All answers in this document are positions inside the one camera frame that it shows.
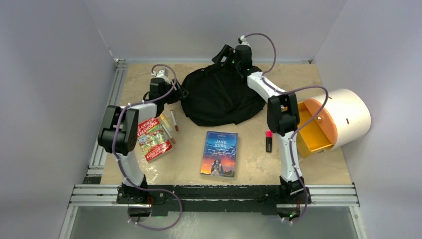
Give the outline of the black student backpack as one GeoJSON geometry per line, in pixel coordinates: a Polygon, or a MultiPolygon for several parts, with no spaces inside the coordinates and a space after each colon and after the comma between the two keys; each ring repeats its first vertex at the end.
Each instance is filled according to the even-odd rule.
{"type": "Polygon", "coordinates": [[[262,111],[266,104],[237,72],[218,65],[188,74],[182,87],[188,92],[181,100],[183,112],[198,126],[240,124],[262,111]]]}

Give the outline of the Jane Eyre blue book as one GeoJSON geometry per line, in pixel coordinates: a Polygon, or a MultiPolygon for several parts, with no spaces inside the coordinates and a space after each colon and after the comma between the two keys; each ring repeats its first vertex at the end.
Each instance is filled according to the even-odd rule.
{"type": "Polygon", "coordinates": [[[237,133],[207,131],[201,175],[234,179],[237,143],[237,133]]]}

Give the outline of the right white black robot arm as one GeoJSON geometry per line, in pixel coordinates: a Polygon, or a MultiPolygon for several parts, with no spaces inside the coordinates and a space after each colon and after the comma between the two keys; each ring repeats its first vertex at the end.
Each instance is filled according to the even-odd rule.
{"type": "Polygon", "coordinates": [[[297,152],[300,123],[295,93],[287,93],[272,83],[262,70],[252,63],[252,50],[242,43],[235,48],[224,45],[212,62],[233,69],[267,103],[267,125],[278,141],[281,161],[280,198],[287,203],[308,203],[310,195],[304,184],[297,152]]]}

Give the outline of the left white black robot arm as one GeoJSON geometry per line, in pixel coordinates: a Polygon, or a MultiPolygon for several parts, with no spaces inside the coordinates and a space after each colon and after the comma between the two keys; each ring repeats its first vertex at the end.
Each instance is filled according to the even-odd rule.
{"type": "Polygon", "coordinates": [[[118,187],[118,203],[152,202],[154,196],[166,193],[163,189],[149,189],[145,174],[141,171],[135,154],[138,139],[138,125],[158,117],[165,104],[173,104],[188,96],[177,79],[166,81],[163,77],[151,79],[149,91],[143,101],[120,107],[109,105],[106,108],[97,136],[98,145],[116,157],[123,175],[118,187]]]}

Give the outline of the white red-capped marker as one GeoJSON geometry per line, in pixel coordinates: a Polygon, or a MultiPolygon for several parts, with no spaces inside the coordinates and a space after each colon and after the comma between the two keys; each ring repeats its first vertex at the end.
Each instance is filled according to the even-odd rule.
{"type": "Polygon", "coordinates": [[[172,118],[172,121],[173,121],[173,124],[174,124],[175,131],[178,132],[179,127],[178,127],[178,124],[177,124],[177,121],[176,121],[176,118],[175,118],[174,111],[170,110],[170,114],[171,114],[171,118],[172,118]]]}

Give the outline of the white brown-tipped pen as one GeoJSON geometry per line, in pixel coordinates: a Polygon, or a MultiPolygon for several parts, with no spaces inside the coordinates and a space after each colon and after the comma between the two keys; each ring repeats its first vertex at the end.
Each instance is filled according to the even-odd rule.
{"type": "Polygon", "coordinates": [[[168,135],[169,140],[173,143],[176,144],[175,139],[172,137],[172,135],[170,134],[170,132],[168,131],[167,127],[164,124],[161,124],[162,128],[164,129],[165,133],[168,135]]]}

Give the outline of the red Treehouse book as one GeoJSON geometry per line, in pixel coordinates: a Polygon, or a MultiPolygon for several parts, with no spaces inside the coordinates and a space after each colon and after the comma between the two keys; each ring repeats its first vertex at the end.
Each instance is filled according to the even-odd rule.
{"type": "Polygon", "coordinates": [[[151,118],[138,125],[137,140],[147,162],[151,162],[173,149],[167,133],[157,118],[151,118]]]}

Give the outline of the pink black highlighter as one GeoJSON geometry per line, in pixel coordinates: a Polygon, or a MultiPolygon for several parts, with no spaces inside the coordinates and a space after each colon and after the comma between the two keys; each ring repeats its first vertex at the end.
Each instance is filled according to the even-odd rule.
{"type": "Polygon", "coordinates": [[[272,152],[272,132],[266,131],[266,152],[272,152]]]}

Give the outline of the white cylinder orange drawer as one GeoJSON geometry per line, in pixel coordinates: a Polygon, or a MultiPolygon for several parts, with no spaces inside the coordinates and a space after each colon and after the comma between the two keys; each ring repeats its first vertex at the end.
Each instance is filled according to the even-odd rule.
{"type": "Polygon", "coordinates": [[[322,111],[298,133],[299,155],[305,158],[341,147],[364,136],[370,126],[370,112],[356,93],[348,89],[329,92],[322,111]]]}

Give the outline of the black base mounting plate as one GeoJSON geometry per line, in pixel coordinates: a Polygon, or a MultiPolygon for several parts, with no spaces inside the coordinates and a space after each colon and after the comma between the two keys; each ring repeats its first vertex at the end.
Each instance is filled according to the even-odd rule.
{"type": "Polygon", "coordinates": [[[147,191],[119,185],[117,204],[145,205],[153,216],[169,212],[239,212],[289,216],[311,203],[309,193],[284,192],[280,185],[148,185],[147,191]]]}

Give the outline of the aluminium frame rails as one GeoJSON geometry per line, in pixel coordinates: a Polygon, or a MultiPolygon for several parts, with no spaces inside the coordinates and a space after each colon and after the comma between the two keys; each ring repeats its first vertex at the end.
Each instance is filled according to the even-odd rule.
{"type": "Polygon", "coordinates": [[[293,224],[304,208],[344,207],[351,213],[359,239],[367,238],[361,220],[359,200],[354,184],[306,185],[302,179],[281,179],[277,185],[156,185],[142,176],[135,155],[135,122],[140,109],[108,106],[97,136],[94,155],[112,153],[123,174],[119,185],[75,185],[60,238],[69,239],[80,207],[124,206],[128,209],[150,209],[153,216],[178,212],[261,213],[275,215],[286,224],[293,224]]]}

